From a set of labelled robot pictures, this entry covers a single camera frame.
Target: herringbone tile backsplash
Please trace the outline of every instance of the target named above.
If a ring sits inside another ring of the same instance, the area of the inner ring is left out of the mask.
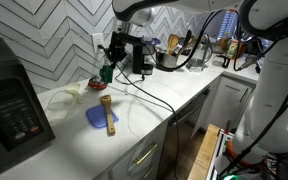
[[[156,7],[147,28],[134,36],[157,37],[165,47],[169,34],[199,32],[205,15]],[[111,0],[0,0],[0,37],[22,61],[37,93],[90,78],[99,72],[103,55],[93,51],[91,34],[110,42],[114,13]]]

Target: wall outlet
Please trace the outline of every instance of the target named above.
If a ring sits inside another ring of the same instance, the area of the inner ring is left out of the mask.
[[[92,39],[93,39],[94,52],[95,53],[103,52],[103,49],[97,47],[100,44],[104,46],[103,33],[92,34]]]

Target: white cabinet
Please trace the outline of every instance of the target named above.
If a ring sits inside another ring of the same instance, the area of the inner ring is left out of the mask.
[[[223,75],[210,103],[205,106],[204,114],[200,115],[202,128],[207,129],[213,124],[225,129],[229,120],[232,122],[230,129],[236,128],[254,88],[255,84]]]
[[[155,179],[163,148],[167,122],[161,123],[95,180]]]

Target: white countertop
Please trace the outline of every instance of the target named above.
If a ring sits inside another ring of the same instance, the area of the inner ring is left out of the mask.
[[[189,72],[185,67],[172,73],[154,68],[153,75],[137,85],[178,110],[222,73],[253,83],[258,79],[254,65],[239,72],[234,72],[233,61],[228,69],[213,66],[211,60],[206,65],[208,68],[201,73]],[[141,75],[128,77],[134,81]],[[122,75],[119,79],[126,82]],[[103,91],[94,91],[84,89],[87,82],[79,82],[84,103],[72,109],[67,122],[52,126],[56,139],[43,151],[0,174],[0,180],[92,179],[172,114],[163,108],[166,105],[132,86],[113,82]],[[55,92],[63,89],[38,94],[43,108]],[[106,128],[93,128],[85,116],[86,110],[100,104],[100,97],[107,94],[111,95],[112,110],[119,117],[113,137],[107,136]]]

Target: microwave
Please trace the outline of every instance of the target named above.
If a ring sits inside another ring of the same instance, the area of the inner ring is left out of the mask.
[[[24,66],[0,38],[0,173],[54,138]]]

